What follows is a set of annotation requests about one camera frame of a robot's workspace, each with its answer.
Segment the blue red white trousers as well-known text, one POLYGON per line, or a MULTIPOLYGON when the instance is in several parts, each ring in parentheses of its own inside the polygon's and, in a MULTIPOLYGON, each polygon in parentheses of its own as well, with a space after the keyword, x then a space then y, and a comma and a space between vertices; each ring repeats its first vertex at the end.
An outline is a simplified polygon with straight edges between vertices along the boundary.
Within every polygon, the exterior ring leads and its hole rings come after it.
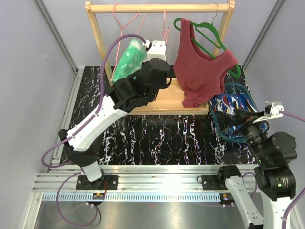
MULTIPOLYGON (((224 113, 229 113, 231 115, 234 115, 234 109, 241 109, 246 110, 250 112, 258 112, 258 110, 254 107, 254 104, 250 100, 249 97, 247 97, 245 94, 227 94, 223 93, 220 95, 214 96, 210 101, 209 105, 212 107, 211 110, 213 111, 213 114, 215 116, 216 121, 217 117, 215 112, 216 111, 222 111, 224 113)), ((222 134, 224 134, 226 137, 229 137, 231 139, 241 139, 242 135, 234 135, 234 132, 237 131, 239 128, 233 126, 227 130, 220 130, 222 134)))

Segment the green tie-dye trousers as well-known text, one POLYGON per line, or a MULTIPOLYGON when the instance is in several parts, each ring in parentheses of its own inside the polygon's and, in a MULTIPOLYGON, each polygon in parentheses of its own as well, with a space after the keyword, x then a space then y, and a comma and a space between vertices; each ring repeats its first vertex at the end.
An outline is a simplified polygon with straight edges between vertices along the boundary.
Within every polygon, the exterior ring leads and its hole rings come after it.
POLYGON ((115 83, 119 79, 135 73, 142 66, 142 62, 146 61, 147 51, 143 42, 133 38, 125 48, 121 58, 118 60, 121 42, 119 42, 116 53, 116 65, 112 74, 112 82, 115 83))

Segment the pink wire hanger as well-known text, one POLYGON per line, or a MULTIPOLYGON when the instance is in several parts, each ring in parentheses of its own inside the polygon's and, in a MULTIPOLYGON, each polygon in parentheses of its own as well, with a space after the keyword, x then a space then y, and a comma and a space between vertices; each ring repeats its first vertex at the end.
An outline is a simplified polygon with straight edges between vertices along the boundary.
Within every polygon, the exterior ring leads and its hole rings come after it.
POLYGON ((163 40, 165 41, 165 43, 167 43, 168 41, 168 36, 169 36, 169 31, 170 31, 170 26, 166 26, 166 15, 167 15, 167 9, 164 9, 164 13, 163 13, 163 40))
MULTIPOLYGON (((115 3, 115 5, 114 5, 114 7, 112 9, 112 16, 113 16, 113 18, 115 19, 115 21, 117 22, 117 24, 119 25, 119 27, 121 29, 121 32, 120 32, 120 37, 121 37, 123 35, 123 29, 125 27, 127 27, 133 20, 135 20, 141 14, 140 13, 135 14, 125 25, 122 25, 120 23, 120 21, 117 19, 116 15, 115 15, 115 10, 116 10, 116 7, 118 5, 119 5, 119 3, 115 3)), ((119 57, 120 47, 121 47, 121 42, 118 43, 118 48, 117 48, 116 58, 115 58, 115 66, 114 66, 114 70, 113 70, 113 73, 112 73, 112 79, 114 78, 114 73, 115 73, 117 65, 118 65, 118 57, 119 57)))

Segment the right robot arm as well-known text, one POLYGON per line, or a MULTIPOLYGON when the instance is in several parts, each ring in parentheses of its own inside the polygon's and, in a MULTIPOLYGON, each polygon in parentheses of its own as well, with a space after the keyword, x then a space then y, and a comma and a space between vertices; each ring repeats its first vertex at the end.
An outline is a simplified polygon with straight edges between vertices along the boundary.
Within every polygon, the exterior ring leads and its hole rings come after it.
POLYGON ((218 187, 228 189, 242 216, 246 229, 285 229, 296 191, 296 179, 289 163, 297 158, 295 138, 286 132, 268 136, 261 124, 284 116, 281 105, 268 106, 263 112, 234 109, 226 114, 229 124, 238 125, 249 151, 258 161, 254 169, 257 187, 262 192, 264 213, 260 214, 245 189, 237 166, 222 166, 216 177, 218 187))

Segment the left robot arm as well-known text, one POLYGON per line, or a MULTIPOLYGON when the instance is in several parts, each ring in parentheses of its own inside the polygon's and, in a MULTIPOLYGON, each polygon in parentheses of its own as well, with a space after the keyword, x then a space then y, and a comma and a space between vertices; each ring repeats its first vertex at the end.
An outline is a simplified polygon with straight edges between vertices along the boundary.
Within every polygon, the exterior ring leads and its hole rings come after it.
POLYGON ((164 60, 153 58, 145 61, 141 69, 116 81, 98 106, 77 126, 59 131, 68 159, 84 171, 86 183, 92 189, 101 188, 104 180, 104 171, 99 167, 93 142, 133 109, 155 101, 159 90, 171 84, 167 80, 169 70, 170 66, 164 60))

